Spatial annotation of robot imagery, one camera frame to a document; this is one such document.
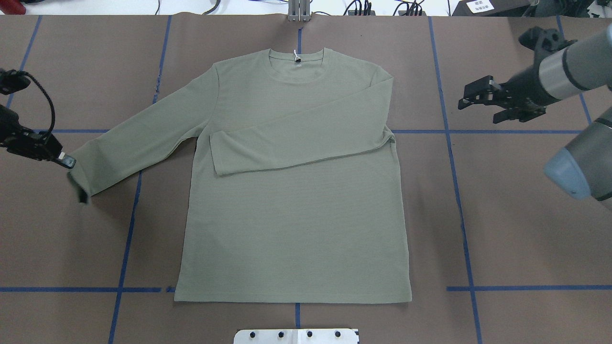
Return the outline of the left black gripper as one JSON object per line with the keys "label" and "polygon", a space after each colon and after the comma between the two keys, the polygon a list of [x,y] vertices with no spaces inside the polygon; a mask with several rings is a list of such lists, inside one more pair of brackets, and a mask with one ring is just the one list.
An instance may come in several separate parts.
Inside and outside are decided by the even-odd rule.
{"label": "left black gripper", "polygon": [[[56,161],[57,165],[72,169],[77,160],[63,152],[63,146],[52,134],[55,128],[55,107],[48,92],[30,73],[22,70],[5,70],[0,72],[0,91],[2,95],[11,95],[26,89],[32,82],[37,85],[50,105],[51,123],[48,130],[33,131],[22,126],[18,114],[1,105],[0,107],[0,145],[11,154],[20,155],[36,161]],[[86,187],[77,184],[79,204],[89,204],[89,193]]]}

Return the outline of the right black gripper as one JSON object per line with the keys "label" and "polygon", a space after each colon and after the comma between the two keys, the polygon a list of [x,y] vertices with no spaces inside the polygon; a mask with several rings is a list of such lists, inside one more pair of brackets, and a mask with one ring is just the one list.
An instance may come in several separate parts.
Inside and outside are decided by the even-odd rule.
{"label": "right black gripper", "polygon": [[463,96],[458,101],[458,109],[471,105],[496,105],[497,98],[503,93],[505,110],[493,115],[492,123],[500,124],[506,120],[527,122],[546,113],[548,105],[559,102],[542,85],[539,77],[540,65],[545,58],[561,52],[573,45],[576,40],[564,39],[557,29],[542,29],[538,26],[528,29],[518,38],[519,43],[534,52],[533,65],[515,74],[507,82],[498,84],[493,76],[487,75],[464,86]]}

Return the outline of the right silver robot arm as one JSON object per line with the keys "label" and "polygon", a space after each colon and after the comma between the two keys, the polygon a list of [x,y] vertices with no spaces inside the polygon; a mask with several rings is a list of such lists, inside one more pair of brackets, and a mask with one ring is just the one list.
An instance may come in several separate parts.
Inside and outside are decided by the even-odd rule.
{"label": "right silver robot arm", "polygon": [[533,63],[497,83],[487,75],[464,87],[458,109],[473,105],[496,106],[492,122],[528,122],[544,115],[549,106],[578,97],[587,127],[561,148],[544,166],[544,174],[577,200],[592,198],[611,209],[612,120],[611,109],[594,116],[584,94],[611,89],[612,27],[580,40],[569,41],[558,29],[531,27],[519,44],[533,52]]}

